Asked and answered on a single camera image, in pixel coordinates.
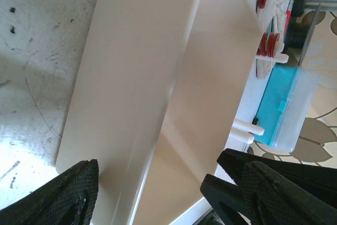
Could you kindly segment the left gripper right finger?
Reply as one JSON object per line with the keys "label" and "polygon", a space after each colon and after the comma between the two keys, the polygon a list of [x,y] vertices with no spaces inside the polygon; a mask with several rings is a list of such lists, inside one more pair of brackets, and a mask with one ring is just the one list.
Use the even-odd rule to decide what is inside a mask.
{"label": "left gripper right finger", "polygon": [[336,208],[261,162],[244,165],[239,186],[251,224],[336,224]]}

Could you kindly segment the cream plastic tray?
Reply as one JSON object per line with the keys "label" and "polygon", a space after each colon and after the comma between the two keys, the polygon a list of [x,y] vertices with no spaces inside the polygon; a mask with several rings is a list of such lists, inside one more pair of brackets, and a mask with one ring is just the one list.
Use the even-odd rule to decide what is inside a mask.
{"label": "cream plastic tray", "polygon": [[193,224],[262,32],[249,0],[97,0],[56,169],[99,164],[93,224]]}

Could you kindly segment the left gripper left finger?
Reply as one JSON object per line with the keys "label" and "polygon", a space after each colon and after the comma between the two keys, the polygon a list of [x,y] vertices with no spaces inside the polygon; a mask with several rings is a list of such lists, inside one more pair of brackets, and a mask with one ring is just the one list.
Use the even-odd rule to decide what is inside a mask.
{"label": "left gripper left finger", "polygon": [[90,224],[98,196],[96,159],[80,161],[1,210],[1,224]]}

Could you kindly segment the short red spring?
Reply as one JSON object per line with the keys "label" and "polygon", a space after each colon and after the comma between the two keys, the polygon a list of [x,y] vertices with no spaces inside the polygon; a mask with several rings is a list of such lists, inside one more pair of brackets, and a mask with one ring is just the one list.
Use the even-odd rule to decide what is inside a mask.
{"label": "short red spring", "polygon": [[276,55],[276,43],[279,41],[279,39],[279,33],[263,33],[259,47],[257,48],[257,55],[274,58]]}

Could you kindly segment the beige work glove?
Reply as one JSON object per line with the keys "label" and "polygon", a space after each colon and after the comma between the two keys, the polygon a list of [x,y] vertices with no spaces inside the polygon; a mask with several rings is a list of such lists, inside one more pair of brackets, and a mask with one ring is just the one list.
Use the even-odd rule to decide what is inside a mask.
{"label": "beige work glove", "polygon": [[272,25],[271,32],[279,34],[279,41],[284,41],[287,26],[287,11],[291,0],[257,0],[256,13],[262,31],[267,31]]}

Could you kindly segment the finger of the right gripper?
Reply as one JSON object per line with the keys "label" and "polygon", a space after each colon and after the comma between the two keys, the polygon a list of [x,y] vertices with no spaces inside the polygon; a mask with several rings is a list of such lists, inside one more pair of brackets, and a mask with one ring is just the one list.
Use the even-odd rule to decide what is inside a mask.
{"label": "finger of the right gripper", "polygon": [[200,191],[225,224],[246,224],[247,205],[239,186],[246,163],[261,162],[300,188],[336,208],[336,169],[291,162],[275,161],[260,156],[225,149],[217,159],[234,183],[207,174]]}

